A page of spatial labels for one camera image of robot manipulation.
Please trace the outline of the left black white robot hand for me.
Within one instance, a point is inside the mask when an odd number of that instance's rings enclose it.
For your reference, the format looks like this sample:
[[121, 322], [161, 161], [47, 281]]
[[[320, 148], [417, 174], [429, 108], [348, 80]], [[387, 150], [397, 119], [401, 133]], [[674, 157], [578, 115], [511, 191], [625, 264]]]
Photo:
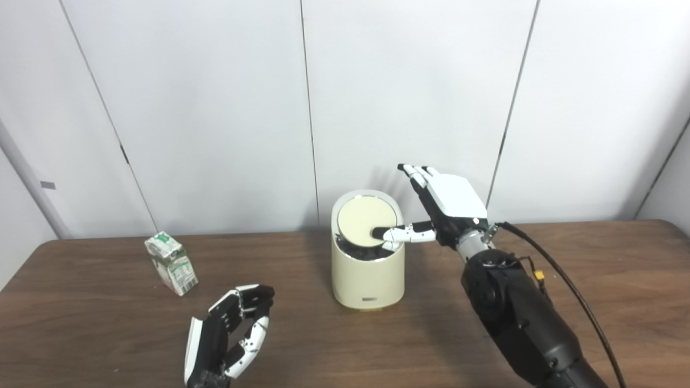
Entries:
[[192, 317], [183, 364], [187, 387], [230, 387], [256, 359], [268, 334], [273, 287], [229, 290], [205, 319]]

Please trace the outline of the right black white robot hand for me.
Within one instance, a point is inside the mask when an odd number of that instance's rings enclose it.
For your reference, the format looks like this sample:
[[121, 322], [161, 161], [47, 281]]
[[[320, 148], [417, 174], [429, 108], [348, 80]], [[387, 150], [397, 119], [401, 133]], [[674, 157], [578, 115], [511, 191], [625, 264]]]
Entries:
[[421, 223], [375, 227], [370, 235], [375, 240], [393, 243], [426, 243], [437, 241], [456, 249], [461, 236], [489, 229], [488, 212], [468, 179], [459, 175], [441, 174], [428, 165], [399, 164], [411, 182], [429, 220]]

